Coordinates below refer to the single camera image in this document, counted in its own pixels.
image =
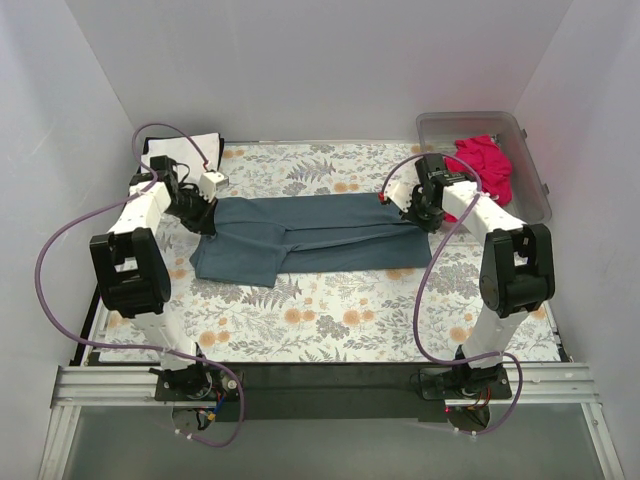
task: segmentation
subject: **floral tablecloth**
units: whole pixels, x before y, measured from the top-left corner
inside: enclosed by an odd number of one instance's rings
[[[230,185],[220,197],[282,197],[372,192],[390,168],[417,152],[410,144],[247,144],[228,146],[221,171]],[[400,175],[415,175],[412,168]],[[169,269],[170,311],[212,360],[240,362],[424,361],[416,349],[411,315],[424,269],[281,274],[275,288],[198,280],[189,256],[198,235],[165,216],[157,241]],[[443,235],[431,236],[431,249]],[[451,358],[473,330],[482,307],[477,281],[482,248],[456,235],[428,283],[420,315],[425,347]],[[117,313],[106,341],[144,343]],[[520,326],[509,351],[523,361],[558,361],[542,308]],[[106,350],[101,361],[157,360],[146,351]]]

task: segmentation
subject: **blue fabric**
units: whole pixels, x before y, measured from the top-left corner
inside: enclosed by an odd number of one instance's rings
[[[216,235],[191,256],[197,278],[273,287],[278,273],[424,267],[428,237],[375,193],[223,198]]]

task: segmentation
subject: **wall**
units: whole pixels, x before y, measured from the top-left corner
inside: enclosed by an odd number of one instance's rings
[[[591,364],[627,478],[640,478],[640,5],[573,3],[516,108],[550,188],[560,333]]]
[[[36,478],[56,366],[75,346],[42,314],[33,267],[53,231],[126,193],[132,126],[63,0],[0,2],[0,476]],[[79,332],[95,288],[88,240],[109,218],[54,245],[45,290]]]
[[[67,0],[134,124],[407,139],[512,111],[571,0]]]

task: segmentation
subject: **red cloth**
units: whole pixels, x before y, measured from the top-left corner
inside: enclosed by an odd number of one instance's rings
[[[509,176],[513,170],[511,162],[502,153],[489,135],[456,140],[456,157],[464,160],[482,179],[482,190],[500,206],[505,206],[513,197]],[[467,172],[467,169],[455,160],[445,157],[447,168],[452,172]],[[447,222],[455,222],[453,215],[445,215]]]

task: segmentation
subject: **plastic bin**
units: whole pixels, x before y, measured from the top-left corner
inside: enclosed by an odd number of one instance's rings
[[[525,143],[515,117],[506,112],[424,113],[416,119],[422,151],[455,153],[458,139],[491,135],[511,160],[513,200],[505,210],[527,223],[544,223],[551,218],[547,187]]]

